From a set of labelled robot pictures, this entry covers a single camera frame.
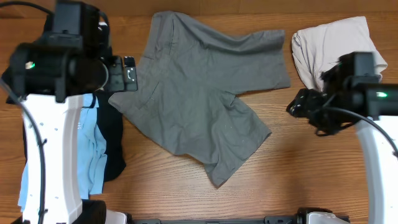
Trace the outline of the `grey shorts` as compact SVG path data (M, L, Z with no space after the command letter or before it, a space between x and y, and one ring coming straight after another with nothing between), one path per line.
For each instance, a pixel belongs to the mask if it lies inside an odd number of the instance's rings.
M175 155L203 163L223 185L271 135L239 96L288 88L283 30L231 36L180 12L153 15L138 89L109 103Z

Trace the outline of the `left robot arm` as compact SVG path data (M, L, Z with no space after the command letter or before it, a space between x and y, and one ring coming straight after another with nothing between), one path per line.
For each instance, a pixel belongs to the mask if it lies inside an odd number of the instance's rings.
M77 177L78 120L83 96L136 91L133 57L114 56L106 14L81 1L58 1L49 30L19 44L9 59L10 84L22 110L29 185L18 223L132 223L101 200L83 200Z

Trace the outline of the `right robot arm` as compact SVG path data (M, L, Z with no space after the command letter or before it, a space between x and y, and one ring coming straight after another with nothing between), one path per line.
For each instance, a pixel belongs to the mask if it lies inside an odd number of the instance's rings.
M302 88L286 111L319 137L355 127L369 194L369 223L397 223L397 85L382 84L371 52L341 56L321 75L322 91Z

